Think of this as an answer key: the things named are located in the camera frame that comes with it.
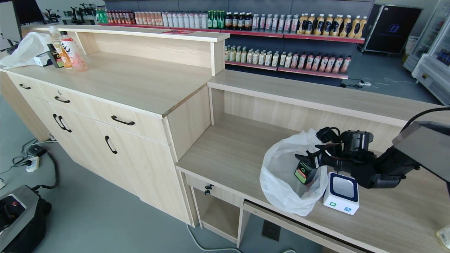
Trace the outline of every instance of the white cable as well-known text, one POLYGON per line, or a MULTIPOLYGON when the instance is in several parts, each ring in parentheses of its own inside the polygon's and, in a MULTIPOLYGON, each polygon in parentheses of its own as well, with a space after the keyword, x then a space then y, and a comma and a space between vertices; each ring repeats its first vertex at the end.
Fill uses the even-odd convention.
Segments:
POLYGON ((197 240, 195 239, 194 235, 192 234, 191 230, 189 229, 189 225, 186 224, 186 228, 188 229, 189 233, 191 234, 192 240, 194 240, 195 244, 203 251, 222 251, 222 250, 234 250, 236 252, 242 253, 242 251, 238 250, 237 248, 204 248, 198 244, 197 240))

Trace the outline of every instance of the juice bottle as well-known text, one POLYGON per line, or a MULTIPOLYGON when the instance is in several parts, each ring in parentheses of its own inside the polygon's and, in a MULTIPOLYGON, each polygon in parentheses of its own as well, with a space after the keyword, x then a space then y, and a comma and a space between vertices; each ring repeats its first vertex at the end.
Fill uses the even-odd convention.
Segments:
POLYGON ((306 60, 306 52, 303 52, 302 55, 300 55, 300 58, 298 59, 298 69, 303 69, 303 66, 305 65, 306 60))
POLYGON ((330 35, 332 23, 333 23, 333 14, 328 14, 328 17, 325 20, 325 25, 324 25, 324 29, 322 31, 322 35, 330 35))
POLYGON ((305 70, 311 70, 312 62, 314 61, 314 55, 311 53, 308 58, 306 58, 305 70))
POLYGON ((325 68, 325 73, 331 73, 335 61, 336 58, 334 57, 334 55, 332 55, 330 59, 328 59, 327 67, 325 68))
POLYGON ((284 66, 285 61, 286 61, 286 52, 283 52, 280 57, 280 66, 284 66))
POLYGON ((348 34, 349 38, 354 38, 355 35, 360 31, 360 15, 356 16, 355 20, 353 20, 351 31, 348 34))
POLYGON ((298 63, 298 54, 296 52, 292 56, 291 68, 296 68, 297 67, 297 63, 298 63))
POLYGON ((341 27, 342 23, 342 15, 336 15, 336 18, 334 19, 332 25, 331 25, 331 36, 337 36, 339 34, 339 28, 341 27))
POLYGON ((328 54, 326 54, 322 58, 322 62, 320 63, 320 67, 319 67, 319 71, 320 72, 324 72, 325 71, 325 68, 327 67, 327 63, 328 63, 328 54))
POLYGON ((342 55, 341 55, 341 56, 339 56, 339 58, 336 59, 336 63, 334 64, 334 68, 332 71, 333 74, 339 73, 339 69, 341 68, 342 61, 343 61, 343 59, 342 59, 342 55))
POLYGON ((317 69, 319 68, 319 64, 320 64, 320 59, 322 57, 320 56, 320 54, 318 54, 315 58, 314 58, 314 62, 312 64, 311 70, 312 71, 317 71, 317 69))
POLYGON ((52 44, 53 47, 55 47, 56 51, 58 52, 59 56, 64 62, 65 68, 72 68, 72 63, 70 62, 70 58, 66 53, 66 50, 64 50, 63 46, 61 45, 61 35, 58 31, 58 29, 54 26, 49 27, 50 36, 52 38, 52 44))
POLYGON ((345 60, 344 63, 342 64, 341 67, 341 73, 346 73, 348 70, 348 65, 350 65, 351 62, 351 55, 349 55, 345 60))
POLYGON ((300 24, 298 25, 297 34, 304 34, 305 33, 305 25, 308 22, 308 13, 306 14, 306 16, 304 13, 302 13, 301 17, 298 19, 298 22, 300 24))
POLYGON ((317 18, 317 26, 314 29, 314 34, 316 35, 320 35, 322 33, 322 30, 324 28, 324 15, 323 14, 319 14, 319 17, 317 18))
POLYGON ((297 31, 298 26, 298 14, 295 14, 292 18, 292 25, 291 25, 291 33, 295 33, 297 31))
POLYGON ((307 26, 305 28, 305 34, 311 34, 312 32, 312 25, 314 24, 315 21, 315 14, 311 14, 311 16, 308 18, 308 23, 307 26))
POLYGON ((342 29, 340 37, 347 37, 347 35, 351 32, 351 15, 347 15, 347 18, 344 19, 344 28, 342 29))
POLYGON ((361 38, 363 36, 363 30, 365 25, 367 24, 367 17, 364 16, 363 19, 360 21, 360 29, 358 32, 355 31, 355 38, 361 38))
POLYGON ((278 58, 279 58, 278 51, 276 51, 275 54, 274 54, 274 57, 272 59, 272 67, 276 67, 277 66, 278 58))
POLYGON ((67 35, 66 31, 61 32, 61 44, 70 58, 72 68, 78 72, 86 71, 87 64, 83 61, 77 44, 69 37, 69 35, 67 35))

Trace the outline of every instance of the electrical outlet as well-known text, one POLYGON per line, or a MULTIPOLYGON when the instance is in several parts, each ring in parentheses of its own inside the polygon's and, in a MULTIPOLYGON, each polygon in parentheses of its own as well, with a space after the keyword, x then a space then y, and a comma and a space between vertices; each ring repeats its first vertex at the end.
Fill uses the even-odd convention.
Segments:
POLYGON ((33 172, 39 168, 39 157, 35 156, 29 159, 31 161, 31 165, 27 166, 27 172, 33 172))

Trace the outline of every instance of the black display stand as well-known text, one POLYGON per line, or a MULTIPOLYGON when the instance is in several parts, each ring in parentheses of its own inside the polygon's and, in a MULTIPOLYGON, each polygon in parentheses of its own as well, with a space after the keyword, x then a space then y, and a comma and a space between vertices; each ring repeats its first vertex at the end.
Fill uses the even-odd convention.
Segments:
POLYGON ((422 9, 398 5, 374 5, 361 52, 400 54, 422 9))

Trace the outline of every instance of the refrigerator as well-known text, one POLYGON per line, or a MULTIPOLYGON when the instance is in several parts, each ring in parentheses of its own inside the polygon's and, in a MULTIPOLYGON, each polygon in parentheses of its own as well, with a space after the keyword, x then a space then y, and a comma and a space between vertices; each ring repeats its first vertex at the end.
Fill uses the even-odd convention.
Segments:
POLYGON ((439 35, 450 14, 450 0, 440 0, 434 8, 433 15, 427 21, 425 29, 420 34, 412 54, 408 56, 403 67, 413 71, 422 54, 428 53, 434 40, 439 35))
POLYGON ((412 76, 441 103, 450 106, 450 19, 446 19, 427 53, 422 53, 412 76))

